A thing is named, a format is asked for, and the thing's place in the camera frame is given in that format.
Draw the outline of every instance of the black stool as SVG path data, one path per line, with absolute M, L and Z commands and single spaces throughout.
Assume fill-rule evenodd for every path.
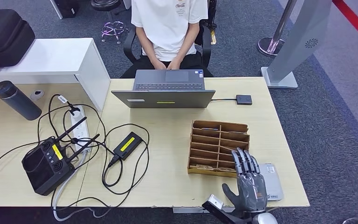
M 96 11 L 104 11 L 108 13 L 109 22 L 105 23 L 102 28 L 102 42 L 105 42 L 105 36 L 115 36 L 117 44 L 121 44 L 119 35 L 125 31 L 124 23 L 120 21 L 113 22 L 111 10 L 120 6 L 120 0 L 91 0 L 91 6 Z

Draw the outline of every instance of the dark gray thermos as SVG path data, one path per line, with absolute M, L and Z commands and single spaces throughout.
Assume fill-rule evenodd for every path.
M 35 120 L 42 110 L 10 81 L 0 82 L 0 98 L 27 120 Z

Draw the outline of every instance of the white cable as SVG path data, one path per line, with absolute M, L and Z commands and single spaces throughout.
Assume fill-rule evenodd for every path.
M 84 153 L 82 153 L 82 155 L 83 155 L 83 157 L 82 157 L 82 159 L 80 160 L 79 166 L 81 166 L 81 165 L 84 163 L 84 160 L 85 160 L 86 157 L 87 157 L 87 151 L 84 151 Z M 59 218 L 59 217 L 58 217 L 57 211 L 55 210 L 56 207 L 57 207 L 58 198 L 60 197 L 60 195 L 61 195 L 62 191 L 64 190 L 65 186 L 67 185 L 67 183 L 70 181 L 70 179 L 72 179 L 72 177 L 77 173 L 77 171 L 78 171 L 78 169 L 75 170 L 75 172 L 62 184 L 62 186 L 58 189 L 58 191 L 57 191 L 57 193 L 56 193 L 56 195 L 55 195 L 55 197 L 54 197 L 54 199 L 53 199 L 53 208 L 54 208 L 53 214 L 54 214 L 55 219 L 56 219 L 57 221 L 59 221 L 59 222 L 66 221 L 66 220 L 68 220 L 69 218 L 71 218 L 72 215 L 74 215 L 74 214 L 76 214 L 76 213 L 78 213 L 78 212 L 84 211 L 84 210 L 90 210 L 90 211 L 92 211 L 92 212 L 93 212 L 93 216 L 94 216 L 95 218 L 104 217 L 104 216 L 110 211 L 110 209 L 109 209 L 109 210 L 107 210 L 104 214 L 102 214 L 102 215 L 100 215 L 100 216 L 97 216 L 97 215 L 95 214 L 95 211 L 94 211 L 92 208 L 82 208 L 82 209 L 79 209 L 79 210 L 76 210 L 76 211 L 72 212 L 70 215 L 68 215 L 68 216 L 65 217 L 65 218 Z

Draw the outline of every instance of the cardboard compartment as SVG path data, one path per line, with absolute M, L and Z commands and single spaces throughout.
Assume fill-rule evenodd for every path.
M 236 177 L 231 152 L 249 151 L 248 126 L 218 121 L 193 121 L 187 172 Z
M 235 141 L 249 142 L 248 134 L 241 134 L 241 133 L 235 133 L 235 132 L 221 132 L 220 138 L 228 139 L 228 140 L 235 140 Z
M 214 137 L 214 138 L 220 137 L 220 131 L 214 131 L 214 130 L 209 130 L 209 129 L 193 128 L 193 134 Z
M 217 160 L 190 157 L 189 165 L 190 166 L 207 165 L 207 166 L 211 166 L 212 168 L 217 168 Z
M 216 152 L 216 153 L 219 152 L 218 146 L 204 144 L 204 143 L 197 143 L 197 142 L 192 142 L 190 144 L 190 148 L 191 149 L 199 149 L 199 150 L 203 150 L 203 151 L 209 151 L 209 152 Z
M 195 120 L 193 122 L 193 128 L 208 128 L 216 131 L 220 131 L 220 123 L 213 121 Z
M 248 126 L 244 124 L 234 124 L 234 123 L 222 123 L 221 131 L 223 132 L 239 132 L 246 134 L 248 132 Z
M 225 146 L 219 146 L 219 153 L 224 153 L 224 154 L 229 154 L 231 155 L 231 151 L 233 150 L 237 150 L 237 148 L 235 147 L 225 147 Z
M 235 170 L 235 163 L 234 162 L 223 162 L 219 161 L 220 168 L 230 168 Z
M 219 154 L 219 162 L 221 161 L 228 161 L 228 162 L 234 162 L 233 156 L 230 154 Z
M 191 142 L 219 145 L 219 138 L 207 137 L 202 135 L 192 135 Z
M 205 159 L 211 159 L 211 160 L 217 160 L 218 159 L 218 153 L 198 150 L 198 149 L 190 149 L 190 157 L 192 158 L 205 158 Z
M 229 147 L 229 148 L 233 148 L 233 149 L 236 149 L 237 147 L 239 147 L 239 148 L 247 150 L 247 151 L 249 150 L 248 143 L 242 142 L 242 141 L 221 139 L 220 140 L 220 145 L 225 146 L 225 147 Z

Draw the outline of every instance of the prosthetic hand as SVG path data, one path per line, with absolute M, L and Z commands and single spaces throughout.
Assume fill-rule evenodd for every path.
M 237 186 L 239 195 L 235 195 L 227 184 L 223 184 L 223 192 L 233 203 L 233 214 L 240 213 L 241 218 L 231 216 L 219 207 L 210 206 L 208 201 L 204 208 L 224 223 L 232 224 L 277 224 L 270 213 L 265 212 L 267 207 L 267 192 L 264 177 L 260 174 L 259 164 L 248 152 L 237 148 L 231 152 L 237 172 Z

